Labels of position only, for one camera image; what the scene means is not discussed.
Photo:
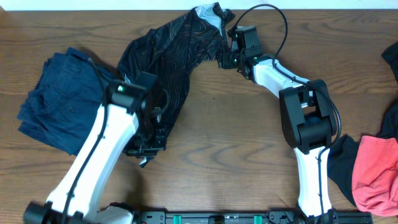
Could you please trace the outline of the black printed cycling jersey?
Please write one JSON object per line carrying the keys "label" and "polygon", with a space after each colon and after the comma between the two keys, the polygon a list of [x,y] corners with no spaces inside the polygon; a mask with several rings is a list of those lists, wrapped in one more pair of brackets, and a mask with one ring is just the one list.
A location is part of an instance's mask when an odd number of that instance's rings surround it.
{"label": "black printed cycling jersey", "polygon": [[216,2],[198,6],[169,23],[133,40],[117,70],[127,83],[142,72],[157,75],[164,110],[159,129],[171,133],[190,89],[190,74],[204,60],[215,60],[227,47],[225,26],[235,15]]}

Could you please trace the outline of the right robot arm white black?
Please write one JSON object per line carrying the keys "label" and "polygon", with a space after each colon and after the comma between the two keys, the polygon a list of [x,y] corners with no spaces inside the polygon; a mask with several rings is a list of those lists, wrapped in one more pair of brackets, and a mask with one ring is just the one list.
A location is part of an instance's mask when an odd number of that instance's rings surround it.
{"label": "right robot arm white black", "polygon": [[310,81],[284,68],[271,55],[223,49],[222,69],[235,68],[244,78],[267,88],[279,99],[282,132],[298,164],[298,207],[308,220],[323,221],[332,206],[328,196],[327,155],[338,127],[335,107],[321,80]]}

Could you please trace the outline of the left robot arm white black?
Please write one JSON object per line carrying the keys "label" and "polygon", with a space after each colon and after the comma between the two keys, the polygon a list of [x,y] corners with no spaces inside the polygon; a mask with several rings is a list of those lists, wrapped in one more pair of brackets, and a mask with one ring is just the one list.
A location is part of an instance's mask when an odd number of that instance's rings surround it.
{"label": "left robot arm white black", "polygon": [[165,147],[159,128],[164,96],[159,81],[111,82],[104,91],[94,125],[71,168],[43,205],[31,202],[24,223],[133,223],[134,212],[114,203],[99,210],[100,198],[120,155],[145,166]]}

